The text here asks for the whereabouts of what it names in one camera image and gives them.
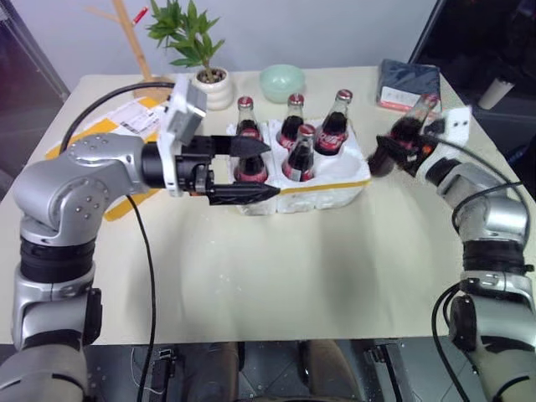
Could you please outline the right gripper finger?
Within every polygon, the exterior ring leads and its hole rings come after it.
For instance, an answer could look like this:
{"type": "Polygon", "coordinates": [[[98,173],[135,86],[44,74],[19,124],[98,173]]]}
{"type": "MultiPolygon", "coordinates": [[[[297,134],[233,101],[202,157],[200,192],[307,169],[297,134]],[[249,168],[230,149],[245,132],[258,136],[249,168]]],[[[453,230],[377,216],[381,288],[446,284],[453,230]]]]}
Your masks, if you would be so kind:
{"type": "Polygon", "coordinates": [[[391,159],[394,162],[416,162],[421,155],[421,139],[414,138],[402,141],[391,136],[376,136],[378,144],[377,153],[380,159],[391,159]]]}

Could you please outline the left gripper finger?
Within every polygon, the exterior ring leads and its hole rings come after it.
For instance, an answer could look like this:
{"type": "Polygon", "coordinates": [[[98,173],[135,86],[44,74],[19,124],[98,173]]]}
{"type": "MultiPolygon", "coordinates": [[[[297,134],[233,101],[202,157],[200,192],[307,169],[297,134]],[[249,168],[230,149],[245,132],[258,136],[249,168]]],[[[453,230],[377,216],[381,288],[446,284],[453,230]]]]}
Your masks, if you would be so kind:
{"type": "Polygon", "coordinates": [[[264,142],[252,137],[211,136],[211,141],[215,155],[249,158],[259,156],[271,149],[264,142]]]}
{"type": "Polygon", "coordinates": [[[207,192],[210,205],[248,205],[275,197],[280,189],[265,183],[215,184],[207,192]]]}

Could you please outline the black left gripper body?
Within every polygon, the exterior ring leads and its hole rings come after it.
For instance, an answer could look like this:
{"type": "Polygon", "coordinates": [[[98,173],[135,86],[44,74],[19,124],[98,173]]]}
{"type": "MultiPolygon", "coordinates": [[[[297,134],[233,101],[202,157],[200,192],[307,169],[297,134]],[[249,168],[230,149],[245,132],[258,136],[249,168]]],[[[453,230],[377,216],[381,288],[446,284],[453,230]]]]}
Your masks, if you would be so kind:
{"type": "Polygon", "coordinates": [[[178,188],[190,195],[209,192],[214,180],[210,165],[214,158],[214,142],[210,137],[195,136],[175,157],[178,188]]]}

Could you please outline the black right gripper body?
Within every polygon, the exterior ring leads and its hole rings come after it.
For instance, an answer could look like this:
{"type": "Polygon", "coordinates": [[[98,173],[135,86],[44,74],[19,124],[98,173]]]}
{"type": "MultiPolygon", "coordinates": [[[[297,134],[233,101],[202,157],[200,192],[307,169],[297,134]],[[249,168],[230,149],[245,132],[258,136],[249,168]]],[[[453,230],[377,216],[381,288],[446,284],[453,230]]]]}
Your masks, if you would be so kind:
{"type": "Polygon", "coordinates": [[[415,176],[420,166],[431,157],[433,151],[439,145],[435,137],[444,134],[445,130],[445,120],[435,120],[424,126],[417,138],[411,143],[409,147],[410,155],[403,161],[400,168],[410,176],[415,176]]]}

